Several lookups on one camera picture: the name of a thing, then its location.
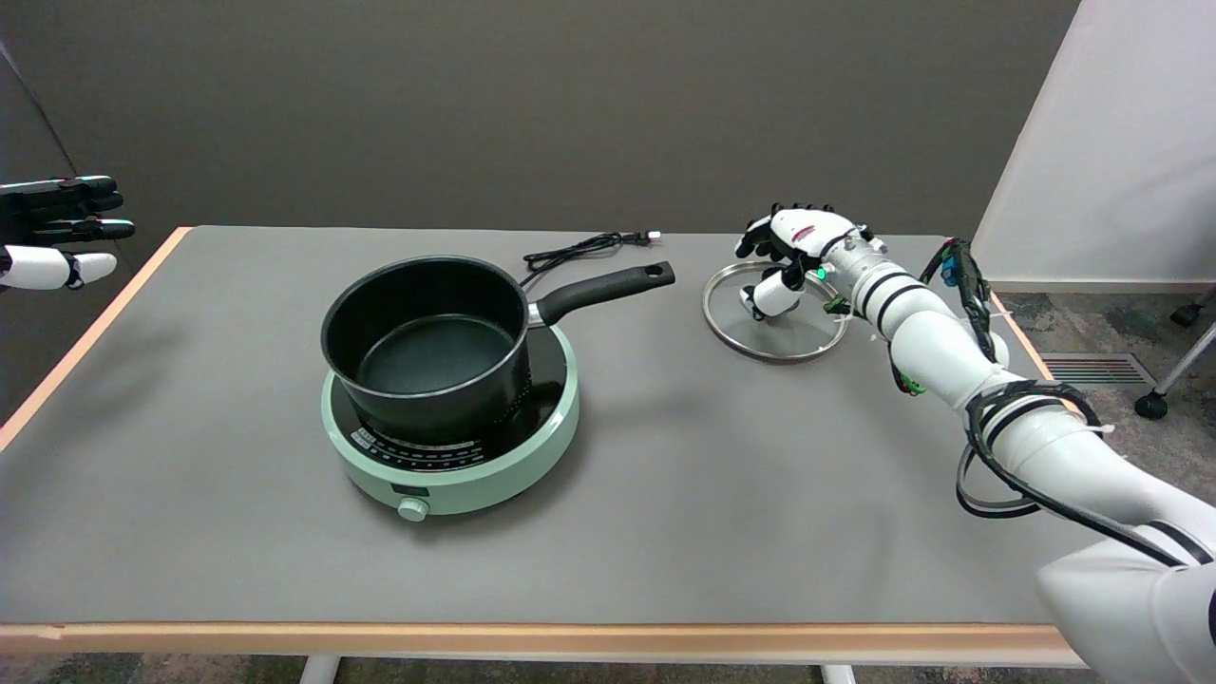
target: saucepan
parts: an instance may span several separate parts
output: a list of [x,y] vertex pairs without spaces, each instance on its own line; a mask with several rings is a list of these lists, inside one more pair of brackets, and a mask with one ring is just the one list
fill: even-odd
[[508,417],[529,391],[530,327],[675,280],[662,262],[529,302],[494,264],[420,257],[348,287],[325,315],[321,351],[371,428],[415,444],[455,444]]

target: lid rim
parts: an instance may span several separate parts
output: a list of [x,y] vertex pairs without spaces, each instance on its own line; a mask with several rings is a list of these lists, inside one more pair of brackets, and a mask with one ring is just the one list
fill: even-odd
[[[765,352],[765,351],[761,351],[761,349],[756,349],[754,347],[749,347],[744,342],[742,342],[742,341],[732,337],[730,333],[727,333],[725,330],[722,330],[722,327],[717,324],[717,321],[714,320],[714,315],[713,315],[713,313],[709,309],[709,299],[710,299],[710,295],[714,293],[715,288],[719,285],[721,285],[722,281],[725,281],[726,279],[732,277],[734,275],[738,275],[741,273],[749,273],[749,271],[754,271],[754,270],[764,270],[764,269],[772,268],[772,267],[773,267],[773,263],[772,262],[767,262],[767,260],[765,260],[765,262],[755,262],[755,260],[753,260],[753,262],[738,262],[738,263],[734,263],[734,264],[728,264],[722,270],[715,273],[709,279],[709,281],[705,284],[705,290],[702,292],[702,297],[700,297],[700,312],[702,312],[702,315],[705,319],[705,323],[709,325],[709,329],[714,332],[714,335],[719,340],[721,340],[722,342],[725,342],[727,347],[731,347],[732,349],[734,349],[737,352],[741,352],[741,353],[743,353],[743,354],[745,354],[748,357],[755,358],[755,359],[766,360],[766,361],[778,361],[778,363],[794,364],[794,363],[809,361],[811,359],[816,359],[816,358],[823,355],[832,347],[835,347],[838,342],[840,342],[840,340],[844,337],[845,330],[848,330],[848,327],[849,327],[849,321],[846,321],[846,320],[845,321],[838,321],[837,323],[837,332],[835,332],[835,335],[826,344],[821,344],[817,349],[812,349],[810,352],[805,352],[805,353],[801,353],[801,354],[773,354],[772,352]],[[822,280],[818,280],[818,279],[815,279],[815,277],[807,277],[806,279],[806,286],[807,287],[814,287],[817,291],[818,295],[823,296],[824,301],[831,302],[833,298],[837,297],[835,288],[832,287],[831,285],[828,285],[827,282],[823,282]]]

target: black pot handle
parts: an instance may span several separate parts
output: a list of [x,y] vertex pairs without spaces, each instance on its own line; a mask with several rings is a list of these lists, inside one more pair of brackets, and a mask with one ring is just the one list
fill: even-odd
[[574,309],[638,295],[675,281],[676,271],[671,270],[671,264],[660,262],[563,285],[529,307],[528,325],[553,325]]

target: pot rim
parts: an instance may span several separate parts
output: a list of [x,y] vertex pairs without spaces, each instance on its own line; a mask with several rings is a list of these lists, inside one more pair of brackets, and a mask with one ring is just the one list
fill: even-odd
[[[434,262],[462,263],[466,265],[477,267],[499,276],[514,288],[516,295],[519,297],[520,312],[523,313],[520,315],[520,321],[519,321],[519,333],[516,335],[516,341],[514,344],[511,346],[511,351],[503,354],[502,358],[499,359],[496,364],[486,369],[484,372],[480,372],[477,376],[471,377],[465,382],[461,382],[460,385],[452,385],[451,387],[444,387],[443,389],[434,389],[432,392],[415,392],[415,393],[382,392],[379,389],[372,389],[370,387],[365,387],[364,385],[349,377],[347,374],[342,372],[342,370],[339,370],[337,364],[334,363],[332,354],[330,353],[330,331],[332,327],[334,314],[347,303],[348,299],[350,299],[350,297],[354,296],[355,292],[358,292],[360,288],[365,287],[377,277],[384,276],[389,273],[400,269],[406,269],[411,267],[417,267],[420,264],[434,263]],[[321,353],[325,355],[325,363],[326,365],[330,366],[330,370],[332,370],[333,374],[338,376],[338,380],[340,380],[342,383],[345,385],[348,388],[358,389],[361,393],[372,397],[379,397],[382,399],[428,399],[432,397],[439,397],[441,394],[450,394],[452,392],[458,392],[466,387],[472,387],[477,382],[480,382],[483,379],[494,375],[500,369],[505,368],[508,363],[511,363],[512,359],[516,358],[516,355],[519,353],[520,347],[523,347],[524,340],[527,337],[528,337],[528,296],[524,293],[523,287],[519,286],[519,281],[517,281],[514,277],[511,276],[511,274],[502,270],[497,265],[491,264],[490,262],[483,259],[478,259],[475,257],[465,257],[460,254],[430,254],[426,257],[413,257],[410,259],[404,259],[400,262],[383,265],[368,274],[365,274],[362,277],[354,281],[345,290],[343,290],[342,295],[339,295],[338,298],[334,299],[332,304],[330,304],[330,309],[325,313],[325,319],[321,323]]]

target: gray table surface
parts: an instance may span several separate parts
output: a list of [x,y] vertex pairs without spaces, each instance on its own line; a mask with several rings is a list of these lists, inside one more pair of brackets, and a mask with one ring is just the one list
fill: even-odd
[[[522,275],[581,237],[191,231],[0,454],[0,622],[1049,622],[1035,570],[1094,537],[964,514],[958,419],[894,388],[866,324],[799,366],[717,341],[699,301],[730,235],[541,280],[660,259],[679,277],[561,324],[582,416],[523,495],[411,525],[355,489],[319,417],[333,298],[411,256]],[[914,271],[940,240],[890,245]]]

